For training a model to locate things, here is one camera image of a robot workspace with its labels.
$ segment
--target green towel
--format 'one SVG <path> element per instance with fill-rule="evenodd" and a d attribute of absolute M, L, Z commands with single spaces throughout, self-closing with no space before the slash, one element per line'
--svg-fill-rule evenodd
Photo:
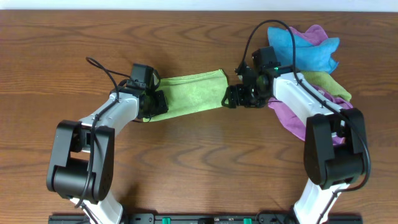
<path fill-rule="evenodd" d="M 221 69 L 196 75 L 163 78 L 157 90 L 164 91 L 169 111 L 154 116 L 150 121 L 222 107 L 221 100 L 227 87 L 226 75 Z"/>
<path fill-rule="evenodd" d="M 327 72 L 301 71 L 301 73 L 303 73 L 305 79 L 309 83 L 323 88 L 331 95 L 339 96 L 346 101 L 351 100 L 351 94 L 337 83 Z"/>

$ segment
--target wood grain surface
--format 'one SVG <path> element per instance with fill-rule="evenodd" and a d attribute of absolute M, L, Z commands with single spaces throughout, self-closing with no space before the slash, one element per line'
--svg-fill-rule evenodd
<path fill-rule="evenodd" d="M 49 192 L 45 177 L 57 124 L 90 114 L 112 89 L 86 56 L 123 73 L 148 64 L 162 77 L 222 68 L 234 84 L 247 38 L 265 19 L 301 31 L 320 24 L 340 38 L 333 78 L 365 116 L 373 170 L 332 211 L 398 223 L 398 14 L 159 11 L 0 11 L 0 222 L 81 212 Z M 265 45 L 263 27 L 248 53 Z M 288 210 L 308 179 L 303 142 L 271 109 L 131 123 L 115 146 L 111 189 L 129 212 Z"/>

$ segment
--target pink towel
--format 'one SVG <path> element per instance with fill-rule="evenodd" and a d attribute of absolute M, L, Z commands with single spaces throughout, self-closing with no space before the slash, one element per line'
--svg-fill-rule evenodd
<path fill-rule="evenodd" d="M 344 109 L 350 109 L 353 105 L 340 97 L 334 97 L 326 90 L 320 88 L 319 86 L 312 85 L 316 90 L 318 90 L 324 97 L 328 100 L 340 105 Z M 301 122 L 301 120 L 293 113 L 293 111 L 286 106 L 286 104 L 282 102 L 278 102 L 275 98 L 271 98 L 269 101 L 276 101 L 268 104 L 269 108 L 275 110 L 276 116 L 279 118 L 279 121 L 282 123 L 283 127 L 288 131 L 293 133 L 301 140 L 305 140 L 305 126 Z M 343 138 L 334 137 L 333 144 L 341 144 L 343 142 Z"/>
<path fill-rule="evenodd" d="M 328 38 L 325 30 L 320 25 L 312 25 L 310 28 L 305 31 L 305 33 L 301 33 L 294 29 L 293 27 L 290 28 L 293 34 L 305 39 L 306 41 L 310 42 L 314 46 L 320 45 L 324 40 Z"/>

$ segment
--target black cable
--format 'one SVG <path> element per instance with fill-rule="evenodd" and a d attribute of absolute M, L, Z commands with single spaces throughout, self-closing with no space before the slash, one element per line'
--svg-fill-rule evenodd
<path fill-rule="evenodd" d="M 81 205 L 81 209 L 86 211 L 87 215 L 89 216 L 90 220 L 93 220 L 95 224 L 98 224 L 97 220 L 95 220 L 93 214 L 91 213 L 90 209 L 87 208 L 87 205 L 85 205 L 84 203 Z"/>
<path fill-rule="evenodd" d="M 132 122 L 137 122 L 137 123 L 148 123 L 148 122 L 151 121 L 151 119 L 152 119 L 152 115 L 149 115 L 149 120 L 148 120 L 148 121 L 143 122 L 143 121 L 132 120 Z"/>
<path fill-rule="evenodd" d="M 365 143 L 364 138 L 359 134 L 359 131 L 358 131 L 357 127 L 356 127 L 348 118 L 344 117 L 344 116 L 343 116 L 342 114 L 340 114 L 338 111 L 336 111 L 336 110 L 333 109 L 331 106 L 329 106 L 329 105 L 327 104 L 327 101 L 321 100 L 316 94 L 314 94 L 311 90 L 309 90 L 309 89 L 302 83 L 302 82 L 303 82 L 302 79 L 299 79 L 299 78 L 298 78 L 297 72 L 296 72 L 296 46 L 295 46 L 294 35 L 293 35 L 293 32 L 292 32 L 292 30 L 290 29 L 290 27 L 289 27 L 287 24 L 285 24 L 284 22 L 279 21 L 279 20 L 275 20 L 275 19 L 271 19 L 271 20 L 263 21 L 263 22 L 261 22 L 259 25 L 257 25 L 256 28 L 254 28 L 254 30 L 252 31 L 252 33 L 251 33 L 250 36 L 249 36 L 248 42 L 247 42 L 247 44 L 246 44 L 246 48 L 244 49 L 242 62 L 241 62 L 240 65 L 242 65 L 242 64 L 244 63 L 244 59 L 246 58 L 246 53 L 248 52 L 248 47 L 249 47 L 249 44 L 250 44 L 250 40 L 251 40 L 252 36 L 254 35 L 255 31 L 256 31 L 260 26 L 262 26 L 263 24 L 268 23 L 268 22 L 277 22 L 277 23 L 283 25 L 283 26 L 288 30 L 288 32 L 289 32 L 289 34 L 290 34 L 290 36 L 291 36 L 291 38 L 292 38 L 292 47 L 293 47 L 292 70 L 293 70 L 294 77 L 295 77 L 295 79 L 297 80 L 297 83 L 298 83 L 306 92 L 308 92 L 308 94 L 310 94 L 312 97 L 314 97 L 314 99 L 316 99 L 322 106 L 326 107 L 327 109 L 329 109 L 330 111 L 332 111 L 334 114 L 336 114 L 337 116 L 339 116 L 339 118 L 340 118 L 341 120 L 343 120 L 343 121 L 345 122 L 345 124 L 353 130 L 353 132 L 357 135 L 357 137 L 358 137 L 359 140 L 361 141 L 361 144 L 362 144 L 363 147 L 364 147 L 364 154 L 365 154 L 365 160 L 366 160 L 366 162 L 365 162 L 366 173 L 365 173 L 364 179 L 362 180 L 362 182 L 361 182 L 359 185 L 357 185 L 357 186 L 355 186 L 355 187 L 352 187 L 352 188 L 349 188 L 349 189 L 338 189 L 338 190 L 335 190 L 335 191 L 333 192 L 333 196 L 332 196 L 332 198 L 329 200 L 329 202 L 328 202 L 326 208 L 325 208 L 325 209 L 322 211 L 322 213 L 320 214 L 320 217 L 319 217 L 319 219 L 318 219 L 318 221 L 317 221 L 317 223 L 320 223 L 320 220 L 321 220 L 321 219 L 323 218 L 323 216 L 326 214 L 326 212 L 327 212 L 327 210 L 329 209 L 330 205 L 333 203 L 334 199 L 337 198 L 337 196 L 338 196 L 339 193 L 342 193 L 342 192 L 352 192 L 352 191 L 355 191 L 355 190 L 359 190 L 359 189 L 363 188 L 363 187 L 366 185 L 366 183 L 367 183 L 368 180 L 369 180 L 370 173 L 371 173 L 371 160 L 370 160 L 369 150 L 368 150 L 368 147 L 367 147 L 367 145 L 366 145 L 366 143 Z"/>
<path fill-rule="evenodd" d="M 279 101 L 279 100 L 271 100 L 271 101 L 268 101 L 267 103 L 281 103 L 281 101 Z"/>
<path fill-rule="evenodd" d="M 94 66 L 94 67 L 97 67 L 97 68 L 100 68 L 100 69 L 104 70 L 104 69 L 103 69 L 103 66 L 100 67 L 99 65 L 97 65 L 97 64 L 95 64 L 95 63 L 93 63 L 93 62 L 91 62 L 90 60 L 87 60 L 87 62 L 90 63 L 90 64 L 91 64 L 92 66 Z M 113 73 L 113 74 L 115 74 L 115 75 L 121 75 L 121 76 L 130 78 L 129 75 L 126 75 L 126 74 L 123 74 L 123 73 L 120 73 L 120 72 L 115 72 L 115 71 L 108 70 L 108 69 L 106 69 L 106 71 L 109 72 L 109 73 Z"/>
<path fill-rule="evenodd" d="M 257 213 L 257 215 L 256 215 L 256 217 L 255 217 L 255 219 L 254 219 L 254 221 L 256 222 L 257 221 L 257 217 L 260 215 L 260 214 L 269 214 L 270 213 L 270 211 L 260 211 L 259 213 Z M 271 214 L 273 214 L 274 216 L 275 216 L 275 218 L 276 218 L 276 220 L 278 221 L 278 223 L 280 223 L 280 224 L 284 224 L 283 222 L 281 222 L 280 220 L 279 220 L 279 217 L 274 213 L 274 212 L 271 212 Z"/>
<path fill-rule="evenodd" d="M 127 80 L 121 80 L 118 86 L 124 86 L 127 83 Z"/>
<path fill-rule="evenodd" d="M 107 110 L 109 110 L 113 105 L 115 105 L 117 102 L 119 102 L 119 89 L 118 86 L 116 84 L 116 82 L 114 81 L 114 78 L 112 77 L 112 75 L 110 74 L 109 70 L 107 70 L 106 68 L 104 68 L 102 66 L 102 64 L 100 64 L 99 62 L 97 62 L 95 59 L 91 58 L 91 57 L 86 57 L 86 61 L 102 70 L 104 70 L 104 72 L 108 75 L 108 77 L 111 79 L 113 85 L 114 85 L 114 89 L 116 91 L 116 98 L 114 99 L 114 101 L 112 103 L 110 103 L 107 107 L 105 107 L 104 109 L 102 109 L 98 114 L 95 115 L 94 117 L 94 121 L 93 124 L 91 125 L 91 133 L 90 133 L 90 159 L 88 161 L 88 175 L 86 178 L 86 183 L 85 183 L 85 187 L 83 189 L 83 192 L 81 193 L 81 197 L 78 201 L 78 203 L 75 205 L 75 208 L 80 207 L 80 205 L 83 203 L 84 197 L 86 196 L 87 190 L 88 190 L 88 186 L 90 185 L 90 180 L 93 176 L 93 163 L 94 163 L 94 141 L 95 141 L 95 126 L 97 124 L 97 122 L 100 120 L 100 117 L 107 112 Z"/>

